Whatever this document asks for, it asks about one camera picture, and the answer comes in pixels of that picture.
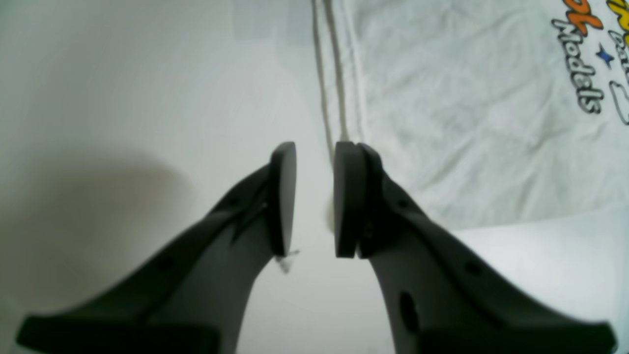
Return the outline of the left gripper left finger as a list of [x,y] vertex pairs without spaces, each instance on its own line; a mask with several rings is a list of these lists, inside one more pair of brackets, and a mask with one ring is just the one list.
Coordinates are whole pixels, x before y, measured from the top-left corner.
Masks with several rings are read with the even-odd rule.
[[69,311],[30,315],[18,354],[234,354],[254,282],[289,253],[296,144],[238,182],[114,287]]

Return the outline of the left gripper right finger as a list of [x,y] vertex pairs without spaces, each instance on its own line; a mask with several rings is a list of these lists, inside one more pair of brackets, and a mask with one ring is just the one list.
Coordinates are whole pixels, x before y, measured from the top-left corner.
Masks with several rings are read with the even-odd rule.
[[398,354],[610,354],[605,321],[577,320],[527,295],[393,181],[364,143],[338,142],[335,251],[369,261]]

